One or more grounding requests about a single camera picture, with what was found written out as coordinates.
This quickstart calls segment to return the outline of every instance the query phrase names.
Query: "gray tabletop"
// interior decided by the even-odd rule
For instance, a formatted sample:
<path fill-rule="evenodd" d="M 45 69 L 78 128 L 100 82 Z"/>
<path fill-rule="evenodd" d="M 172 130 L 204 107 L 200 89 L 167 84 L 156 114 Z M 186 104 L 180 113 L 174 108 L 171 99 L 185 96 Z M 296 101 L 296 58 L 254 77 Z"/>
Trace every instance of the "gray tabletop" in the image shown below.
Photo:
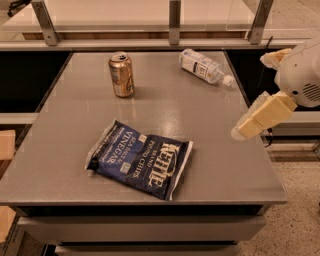
<path fill-rule="evenodd" d="M 209 85 L 180 68 L 179 52 L 129 53 L 136 94 L 114 95 L 112 53 L 75 53 L 0 181 L 0 204 L 268 204 L 286 193 L 259 137 L 234 141 L 247 107 L 238 86 Z M 205 52 L 224 63 L 222 52 Z M 84 170 L 117 119 L 144 134 L 192 140 L 184 175 L 167 202 Z"/>

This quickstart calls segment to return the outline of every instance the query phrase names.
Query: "blue snack bag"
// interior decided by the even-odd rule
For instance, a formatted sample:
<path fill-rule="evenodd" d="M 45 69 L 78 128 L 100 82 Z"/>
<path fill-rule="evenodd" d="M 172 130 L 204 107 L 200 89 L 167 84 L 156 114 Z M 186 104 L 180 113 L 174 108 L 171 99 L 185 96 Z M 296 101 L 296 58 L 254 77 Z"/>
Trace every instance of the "blue snack bag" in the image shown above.
<path fill-rule="evenodd" d="M 191 141 L 143 135 L 115 120 L 89 152 L 85 168 L 172 200 L 192 145 Z"/>

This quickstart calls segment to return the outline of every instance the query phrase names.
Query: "bottle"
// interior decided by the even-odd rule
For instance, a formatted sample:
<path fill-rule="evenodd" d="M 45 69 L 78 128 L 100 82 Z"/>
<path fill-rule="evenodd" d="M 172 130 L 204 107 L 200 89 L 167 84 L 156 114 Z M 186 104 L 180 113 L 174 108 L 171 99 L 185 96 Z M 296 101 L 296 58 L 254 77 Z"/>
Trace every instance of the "bottle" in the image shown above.
<path fill-rule="evenodd" d="M 234 78 L 226 75 L 222 65 L 192 49 L 185 49 L 180 54 L 181 67 L 196 76 L 207 81 L 209 84 L 220 84 L 232 86 Z"/>

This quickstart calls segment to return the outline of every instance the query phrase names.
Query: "can lid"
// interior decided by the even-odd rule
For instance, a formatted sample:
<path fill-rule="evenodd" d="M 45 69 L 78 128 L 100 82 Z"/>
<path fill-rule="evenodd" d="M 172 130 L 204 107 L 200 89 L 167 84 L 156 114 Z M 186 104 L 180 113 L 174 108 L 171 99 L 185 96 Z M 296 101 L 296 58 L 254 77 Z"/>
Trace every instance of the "can lid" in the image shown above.
<path fill-rule="evenodd" d="M 126 52 L 115 52 L 112 55 L 111 60 L 115 62 L 121 62 L 126 60 L 127 58 L 128 58 L 128 54 Z"/>
<path fill-rule="evenodd" d="M 223 78 L 222 84 L 223 84 L 223 85 L 226 85 L 226 86 L 232 87 L 233 81 L 234 81 L 233 76 L 226 75 L 226 76 Z"/>

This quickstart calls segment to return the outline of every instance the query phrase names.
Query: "desk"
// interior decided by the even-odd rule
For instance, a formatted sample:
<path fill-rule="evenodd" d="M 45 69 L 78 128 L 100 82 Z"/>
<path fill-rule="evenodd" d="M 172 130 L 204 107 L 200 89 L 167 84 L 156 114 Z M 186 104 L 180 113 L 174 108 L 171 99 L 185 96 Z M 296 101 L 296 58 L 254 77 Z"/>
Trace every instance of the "desk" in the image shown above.
<path fill-rule="evenodd" d="M 235 255 L 236 242 L 251 239 L 267 208 L 287 197 L 261 139 L 230 137 L 247 109 L 238 86 L 207 84 L 180 68 L 179 54 L 129 53 L 136 94 L 121 99 L 107 66 L 112 54 L 75 53 L 0 181 L 0 205 L 16 208 L 35 238 L 63 245 L 61 255 L 94 255 L 74 247 L 92 242 Z M 204 54 L 232 73 L 223 52 Z M 172 201 L 84 170 L 114 118 L 144 134 L 194 142 Z"/>
<path fill-rule="evenodd" d="M 56 31 L 64 39 L 117 36 L 123 39 L 124 33 L 129 33 L 129 38 L 135 39 L 146 35 L 148 38 L 168 38 L 167 0 L 45 0 L 45 3 Z M 242 34 L 244 37 L 253 20 L 254 14 L 242 0 L 182 0 L 181 3 L 181 30 L 185 32 L 227 31 L 230 35 Z M 39 38 L 41 35 L 31 5 L 5 23 L 3 29 L 22 32 L 26 39 Z"/>

